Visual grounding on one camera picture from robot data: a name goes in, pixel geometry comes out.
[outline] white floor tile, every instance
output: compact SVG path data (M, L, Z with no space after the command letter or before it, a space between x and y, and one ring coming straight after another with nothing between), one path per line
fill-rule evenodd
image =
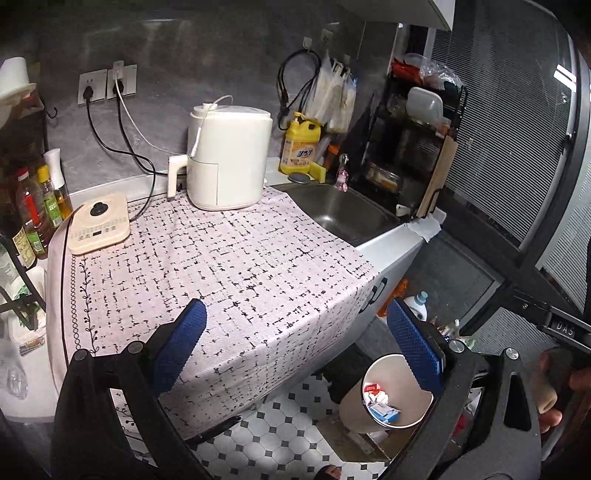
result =
M275 450L281 446L281 439L276 433L267 433L261 437L261 445L265 450Z
M289 393L267 398L213 444L201 444L196 456L215 480L312 480L329 464L343 468L342 480L376 480L383 462L363 469L363 464L343 463L313 424L338 412L328 386L308 377Z
M207 466L207 471L213 477L221 477L225 478L230 475L230 465L225 460L215 459L209 462Z
M326 440L324 440L324 439L322 439L321 441L319 441L319 442L316 444L316 448L318 448L319 452L320 452L322 455L329 455L329 454L333 453L333 449L332 449L332 447L331 447L331 446L329 445L329 443L328 443Z
M318 450L307 450L301 456L301 461L309 466L316 466L322 461L322 454Z
M278 465L287 465L293 459L294 452L287 447L279 447L278 449L273 450L273 460L275 460Z
M283 423L277 427L277 436L288 442L297 435L297 429L291 423Z
M232 440L236 442L236 445L244 446L252 442L252 433L248 428L235 426L232 428Z
M310 442L304 437L295 437L290 440L290 450L294 453L302 455L306 450L310 448Z
M307 413L298 413L292 421L294 427L298 430L304 430L312 426L312 419Z
M263 419L251 416L248 420L248 429L254 436L262 437L264 434L269 433L269 424Z
M286 417L295 417L300 412L300 406L295 400L282 400L280 408Z
M290 479L295 477L303 479L306 477L306 475L310 475L310 473L307 473L306 470L307 465L304 462L301 462L299 460L293 460L290 463L288 463L285 467L285 474Z
M269 427L277 428L282 423L285 423L285 414L281 410L268 410L265 412L265 422Z
M314 425L306 428L306 431L304 432L304 437L310 443L318 443L323 439L322 434Z
M217 458L217 448L215 448L211 443L205 442L202 443L197 447L197 456L201 460L208 460L211 461Z
M245 467L248 463L248 459L246 458L246 455L244 455L243 452L229 453L226 457L226 461L233 468Z
M256 461L255 468L271 475L277 471L277 462L272 457L262 457Z
M251 442L244 446L242 453L250 460L258 460L265 455L265 449L260 443Z
M226 435L218 435L215 437L213 444L217 451L220 453L230 453L236 450L236 442L232 440L232 437L227 437Z

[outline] white power cord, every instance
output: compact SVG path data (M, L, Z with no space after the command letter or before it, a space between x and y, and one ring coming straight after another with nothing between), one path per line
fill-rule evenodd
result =
M119 82L117 82L117 72L114 71L113 76L115 77L115 90L117 90L117 95L119 96L119 100L121 101L121 105L123 106L123 110L125 110L125 113L127 114L127 117L129 118L129 121L135 127L135 129L138 131L139 135L144 139L144 141L150 147L155 148L156 150L160 150L161 152L167 153L169 155L184 155L183 153L173 153L173 152L169 152L168 150L165 150L163 148L157 147L156 145L150 143L149 140L144 137L144 134L141 132L141 130L135 124L134 119L131 118L131 114L129 113L129 110L127 110L127 107L125 106L125 102L123 101L123 97L121 96L121 91L119 90Z
M209 111L214 106L217 106L217 104L221 100L224 100L226 98L231 98L232 103L234 103L234 97L232 95L224 95L224 96L221 96L220 98L218 98L217 100L215 100L213 103L210 103L208 105L207 109L205 110L205 113L203 114L203 118L201 119L201 122L199 123L199 128L197 129L197 134L195 135L195 143L193 144L193 148L191 149L191 153L189 154L189 157L193 158L195 156L195 154L197 153L197 145L199 144L199 138L201 137L201 130L203 129L203 123L204 123L206 117L208 116Z

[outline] tablecloth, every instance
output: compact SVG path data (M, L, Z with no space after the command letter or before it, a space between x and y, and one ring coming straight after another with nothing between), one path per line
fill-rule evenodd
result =
M140 206L130 204L130 213ZM225 212L198 210L186 194L155 197L127 240L86 255L70 255L64 239L60 228L48 270L59 388L76 349L120 352L173 321L191 298L206 305L205 332L160 396L184 438L244 411L337 342L375 278L356 249L271 188L256 205ZM122 393L113 390L113 400L135 432Z

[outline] container lid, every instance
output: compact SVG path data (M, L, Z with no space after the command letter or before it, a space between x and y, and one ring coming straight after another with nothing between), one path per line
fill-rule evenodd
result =
M197 118L203 118L207 108L211 106L207 113L208 118L224 118L224 119L267 119L271 118L271 114L258 108L252 108L249 106L238 106L238 105L220 105L212 103L204 103L203 105L197 105L193 107L193 116Z
M414 301L417 302L418 305L425 305L425 302L427 301L427 297L428 297L427 292L422 291L418 295L414 296Z
M29 176L29 169L26 167L19 168L17 170L17 179L18 181L23 181Z
M43 165L37 169L37 181L39 183L45 183L47 180L49 180L49 167Z

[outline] label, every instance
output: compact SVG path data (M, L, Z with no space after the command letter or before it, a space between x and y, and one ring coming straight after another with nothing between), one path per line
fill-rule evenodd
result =
M45 199L45 210L47 210L54 228L59 227L61 225L61 213L55 195L51 194Z
M31 268L31 265L33 265L33 262L35 261L35 253L27 239L25 229L21 228L19 232L12 237L12 241L14 242L14 246L17 249L18 256L20 257L23 266L25 268Z
M285 139L281 164L286 167L305 167L310 164L316 143Z
M45 249L43 248L43 244L41 243L41 239L37 232L28 233L27 238L37 255L43 255L45 253Z

